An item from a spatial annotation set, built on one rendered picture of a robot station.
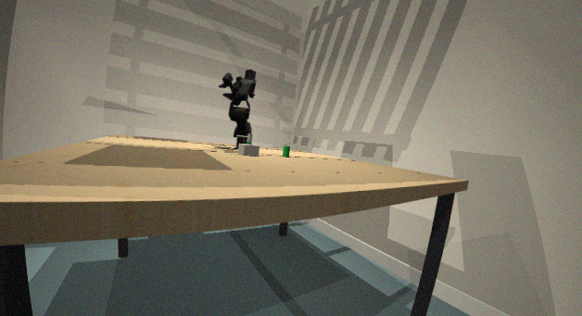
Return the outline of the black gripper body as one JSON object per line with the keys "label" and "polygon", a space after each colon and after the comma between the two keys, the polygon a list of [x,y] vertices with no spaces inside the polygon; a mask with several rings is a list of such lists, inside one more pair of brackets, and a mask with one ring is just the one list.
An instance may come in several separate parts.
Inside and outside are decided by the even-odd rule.
{"label": "black gripper body", "polygon": [[[233,93],[233,98],[235,98],[235,94],[236,92],[238,92],[239,88],[239,84],[232,84],[233,81],[233,77],[231,75],[230,72],[226,73],[225,76],[222,78],[224,85],[229,86],[232,93]],[[242,102],[242,100],[237,100],[236,103],[234,104],[235,106],[239,106],[240,103]]]}

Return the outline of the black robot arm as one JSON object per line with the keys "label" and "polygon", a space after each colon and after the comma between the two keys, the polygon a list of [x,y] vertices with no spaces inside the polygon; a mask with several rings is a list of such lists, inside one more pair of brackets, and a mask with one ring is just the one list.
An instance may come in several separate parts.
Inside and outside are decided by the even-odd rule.
{"label": "black robot arm", "polygon": [[[234,84],[239,84],[239,90],[235,94],[235,98],[231,102],[229,107],[228,117],[231,121],[237,123],[236,128],[234,129],[234,137],[237,137],[237,144],[235,149],[239,148],[239,144],[246,144],[247,143],[247,134],[251,131],[250,123],[247,121],[249,119],[250,114],[250,105],[248,102],[248,97],[250,96],[253,98],[255,96],[255,87],[256,87],[256,72],[253,70],[246,70],[246,77],[237,77],[236,82]],[[237,100],[247,101],[248,108],[244,107],[233,107]],[[237,136],[237,135],[244,135],[244,136]]]}

